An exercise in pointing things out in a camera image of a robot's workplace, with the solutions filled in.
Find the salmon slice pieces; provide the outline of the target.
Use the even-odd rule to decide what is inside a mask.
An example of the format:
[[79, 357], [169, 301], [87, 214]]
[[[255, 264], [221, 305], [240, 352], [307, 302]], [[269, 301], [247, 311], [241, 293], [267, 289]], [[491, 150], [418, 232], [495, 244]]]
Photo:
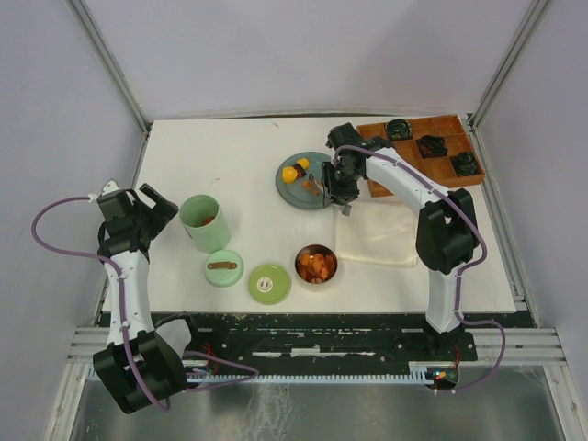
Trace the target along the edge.
[[316, 184], [310, 180], [304, 181], [302, 183], [302, 187], [310, 194], [312, 194], [314, 197], [318, 197], [322, 193], [321, 190], [316, 186]]

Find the mint green cup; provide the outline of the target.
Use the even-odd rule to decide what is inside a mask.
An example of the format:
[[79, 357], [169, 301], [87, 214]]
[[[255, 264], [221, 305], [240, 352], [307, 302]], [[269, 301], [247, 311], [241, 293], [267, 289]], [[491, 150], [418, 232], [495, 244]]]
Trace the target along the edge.
[[180, 207], [179, 219], [200, 252], [213, 254], [228, 246], [229, 226], [215, 198], [208, 195], [188, 198]]

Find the steel serving tongs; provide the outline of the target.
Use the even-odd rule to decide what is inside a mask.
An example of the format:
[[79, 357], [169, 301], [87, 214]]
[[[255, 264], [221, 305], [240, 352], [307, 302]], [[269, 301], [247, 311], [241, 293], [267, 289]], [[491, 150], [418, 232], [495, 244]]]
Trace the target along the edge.
[[[322, 192], [322, 183], [321, 183], [321, 181], [317, 180], [317, 179], [314, 177], [314, 175], [309, 175], [309, 178], [308, 178], [308, 180], [310, 180], [310, 181], [314, 182], [314, 183], [316, 184], [316, 186], [317, 186], [317, 187], [318, 187], [318, 188], [321, 190], [321, 192]], [[339, 209], [339, 211], [340, 211], [340, 212], [341, 212], [341, 213], [342, 213], [344, 216], [346, 216], [346, 217], [349, 217], [349, 216], [350, 216], [350, 213], [351, 213], [351, 210], [352, 210], [352, 208], [351, 208], [351, 206], [350, 206], [349, 204], [347, 204], [347, 203], [345, 203], [345, 204], [341, 204], [341, 203], [338, 203], [338, 202], [333, 202], [331, 205], [333, 205], [333, 204], [337, 206], [337, 208]]]

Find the orange fried nugget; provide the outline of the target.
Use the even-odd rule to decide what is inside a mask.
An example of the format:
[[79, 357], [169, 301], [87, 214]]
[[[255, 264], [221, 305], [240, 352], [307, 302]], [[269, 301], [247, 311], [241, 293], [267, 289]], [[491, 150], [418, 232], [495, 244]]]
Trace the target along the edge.
[[307, 271], [316, 271], [314, 264], [314, 256], [312, 254], [304, 254], [300, 259], [300, 263]]

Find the beige steel lunch bowl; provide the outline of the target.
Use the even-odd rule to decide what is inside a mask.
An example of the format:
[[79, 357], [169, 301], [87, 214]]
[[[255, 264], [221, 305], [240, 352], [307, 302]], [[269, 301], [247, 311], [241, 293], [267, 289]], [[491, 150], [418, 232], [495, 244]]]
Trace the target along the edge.
[[[320, 279], [315, 277], [315, 274], [313, 271], [307, 271], [308, 275], [306, 279], [302, 279], [296, 269], [296, 261], [298, 259], [301, 259], [301, 257], [304, 254], [312, 254], [313, 256], [315, 256], [316, 254], [322, 254], [322, 255], [331, 255], [334, 259], [334, 263], [335, 263], [335, 272], [333, 273], [333, 275], [326, 281], [321, 281]], [[305, 288], [323, 288], [325, 287], [328, 283], [333, 282], [337, 272], [338, 272], [338, 259], [336, 254], [334, 253], [334, 251], [332, 251], [330, 248], [328, 248], [327, 246], [321, 245], [321, 244], [310, 244], [307, 245], [305, 247], [303, 247], [302, 249], [300, 249], [298, 251], [298, 253], [296, 254], [296, 257], [294, 259], [294, 269], [297, 275], [298, 280], [301, 282], [301, 284], [305, 287]]]

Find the lime green round lid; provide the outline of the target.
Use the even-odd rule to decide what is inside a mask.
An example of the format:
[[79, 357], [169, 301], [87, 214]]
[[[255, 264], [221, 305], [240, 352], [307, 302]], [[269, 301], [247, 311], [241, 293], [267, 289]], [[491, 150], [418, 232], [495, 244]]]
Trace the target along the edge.
[[284, 300], [290, 292], [291, 285], [288, 271], [276, 264], [256, 267], [247, 281], [251, 297], [264, 305], [274, 305]]

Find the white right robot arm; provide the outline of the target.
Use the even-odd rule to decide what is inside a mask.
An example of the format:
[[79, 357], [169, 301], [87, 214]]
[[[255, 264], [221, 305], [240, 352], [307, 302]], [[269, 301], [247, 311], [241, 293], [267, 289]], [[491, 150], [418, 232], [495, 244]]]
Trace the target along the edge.
[[423, 334], [422, 349], [433, 359], [444, 358], [454, 350], [451, 332], [460, 326], [462, 273], [473, 265], [477, 247], [487, 254], [470, 192], [437, 184], [405, 161], [390, 141], [380, 136], [365, 140], [350, 123], [331, 129], [326, 146], [334, 157], [322, 164], [325, 206], [338, 205], [348, 214], [359, 196], [357, 181], [364, 178], [383, 185], [416, 215], [415, 249], [429, 274], [425, 320], [431, 331]]

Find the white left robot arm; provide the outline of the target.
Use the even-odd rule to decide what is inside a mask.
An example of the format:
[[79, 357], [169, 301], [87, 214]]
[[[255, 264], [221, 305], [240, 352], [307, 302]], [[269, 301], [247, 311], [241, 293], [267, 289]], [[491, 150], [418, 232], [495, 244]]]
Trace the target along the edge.
[[187, 387], [181, 357], [195, 357], [203, 347], [202, 334], [188, 327], [184, 317], [170, 319], [157, 332], [149, 305], [151, 242], [178, 207], [147, 184], [123, 189], [113, 180], [97, 204], [104, 217], [97, 253], [112, 305], [107, 345], [94, 354], [93, 367], [124, 413], [151, 404], [166, 411], [171, 397]]

